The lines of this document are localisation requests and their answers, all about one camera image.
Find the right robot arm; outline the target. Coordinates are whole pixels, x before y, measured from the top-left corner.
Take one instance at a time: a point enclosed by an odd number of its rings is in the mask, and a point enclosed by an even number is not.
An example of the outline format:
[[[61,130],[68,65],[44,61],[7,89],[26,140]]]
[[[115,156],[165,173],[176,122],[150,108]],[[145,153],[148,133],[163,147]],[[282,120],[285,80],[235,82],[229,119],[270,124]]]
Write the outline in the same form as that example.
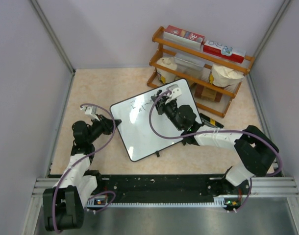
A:
[[[222,189],[234,193],[240,184],[253,176],[266,176],[269,168],[279,156],[278,147],[256,126],[249,125],[244,130],[225,130],[210,127],[196,121],[196,114],[190,105],[178,106],[177,99],[169,92],[158,91],[151,97],[159,115],[167,119],[181,132],[183,144],[215,146],[235,151],[240,162],[227,170],[222,180]]]

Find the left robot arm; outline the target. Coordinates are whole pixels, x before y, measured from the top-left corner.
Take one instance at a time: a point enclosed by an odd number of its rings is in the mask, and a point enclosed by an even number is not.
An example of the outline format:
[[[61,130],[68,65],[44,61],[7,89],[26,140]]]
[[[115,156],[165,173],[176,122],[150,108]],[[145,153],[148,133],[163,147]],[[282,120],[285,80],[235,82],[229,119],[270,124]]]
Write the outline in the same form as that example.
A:
[[[112,135],[122,121],[97,115],[91,124],[80,120],[72,125],[73,146],[70,161],[59,181],[43,192],[44,221],[47,231],[79,229],[84,222],[84,208],[91,195],[102,192],[104,183],[97,171],[89,171],[95,156],[94,141]]]

